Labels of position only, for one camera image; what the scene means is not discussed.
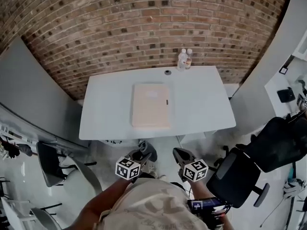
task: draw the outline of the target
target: white floor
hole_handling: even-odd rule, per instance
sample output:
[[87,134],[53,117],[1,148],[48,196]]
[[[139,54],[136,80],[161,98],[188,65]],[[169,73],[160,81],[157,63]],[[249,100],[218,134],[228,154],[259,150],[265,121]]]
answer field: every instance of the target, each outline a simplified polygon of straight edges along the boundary
[[[181,183],[178,177],[178,166],[173,158],[172,149],[180,147],[176,137],[153,138],[148,141],[155,147],[158,154],[157,169],[160,175],[165,174],[170,182]],[[223,156],[223,145],[232,147],[236,143],[249,143],[248,137],[232,139],[227,131],[218,131],[214,134],[206,134],[206,139],[201,139],[186,144],[183,148],[189,149],[200,158],[203,158],[209,165],[217,158]],[[126,155],[134,148],[111,148],[101,142],[93,142],[91,145],[90,156],[97,161],[97,165],[90,168],[97,175],[103,190],[110,186],[117,177],[114,175],[115,162],[120,156]],[[91,158],[85,156],[83,161]],[[270,184],[269,193],[259,208],[253,207],[257,195],[252,192],[244,205],[239,209],[231,209],[228,217],[236,230],[281,230],[287,221],[290,201],[284,201],[277,210],[270,216],[262,228],[260,224],[280,203],[283,198],[283,185],[289,173],[290,166],[284,166],[270,173],[261,173],[257,186],[262,187],[265,183]],[[17,159],[6,159],[0,161],[0,176],[5,176],[10,180],[7,183],[9,195],[18,200],[30,200],[35,207],[45,207],[62,203],[63,205],[49,210],[50,213],[56,212],[55,219],[64,228],[70,225],[80,209],[74,207],[69,200],[74,192],[65,192],[62,186],[47,188],[39,162],[36,156],[27,157],[21,154]],[[28,214],[29,208],[22,208],[24,214]],[[39,224],[32,223],[27,226],[29,229],[41,229]]]

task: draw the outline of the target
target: person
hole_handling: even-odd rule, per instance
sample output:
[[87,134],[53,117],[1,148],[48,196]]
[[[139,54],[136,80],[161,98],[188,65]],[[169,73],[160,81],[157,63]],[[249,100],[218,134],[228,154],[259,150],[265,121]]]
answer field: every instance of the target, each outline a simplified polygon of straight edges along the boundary
[[[155,169],[148,172],[143,172],[133,184],[118,179],[88,202],[66,230],[208,229],[189,211],[190,198],[181,185],[164,181],[166,176],[157,179]],[[213,197],[202,181],[188,182],[195,199]],[[222,217],[222,222],[224,230],[233,230],[227,216]]]

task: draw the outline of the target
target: brick wall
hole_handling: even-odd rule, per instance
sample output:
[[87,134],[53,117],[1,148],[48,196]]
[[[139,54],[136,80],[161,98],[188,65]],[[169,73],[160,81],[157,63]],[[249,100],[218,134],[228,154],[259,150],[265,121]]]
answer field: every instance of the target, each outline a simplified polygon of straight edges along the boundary
[[89,76],[193,64],[216,65],[239,83],[276,32],[285,0],[0,0],[0,51],[20,35],[74,99]]

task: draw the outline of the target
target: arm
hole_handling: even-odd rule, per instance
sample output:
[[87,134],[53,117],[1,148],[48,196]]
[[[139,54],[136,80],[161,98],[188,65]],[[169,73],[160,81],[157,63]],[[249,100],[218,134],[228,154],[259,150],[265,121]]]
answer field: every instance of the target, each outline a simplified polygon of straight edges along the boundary
[[[214,195],[209,192],[207,187],[201,181],[192,182],[192,181],[188,180],[188,182],[191,185],[192,192],[193,192],[195,199],[214,197]],[[227,216],[221,217],[221,221],[224,223],[224,226],[223,226],[224,230],[234,230],[234,228],[231,226]]]
[[74,223],[66,230],[92,230],[94,223],[98,223],[100,214],[114,206],[130,182],[124,179],[117,180],[107,190],[88,202]]

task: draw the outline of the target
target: plastic water bottle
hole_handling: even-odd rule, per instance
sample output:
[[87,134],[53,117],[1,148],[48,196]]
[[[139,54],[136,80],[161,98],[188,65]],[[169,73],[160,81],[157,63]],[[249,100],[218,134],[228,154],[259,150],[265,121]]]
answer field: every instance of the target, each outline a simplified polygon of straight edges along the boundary
[[188,59],[186,61],[186,70],[190,69],[192,63],[192,49],[187,50]]
[[177,63],[177,69],[179,71],[184,71],[186,68],[186,61],[188,59],[188,55],[186,53],[186,49],[182,49],[181,53],[178,55],[178,63]]

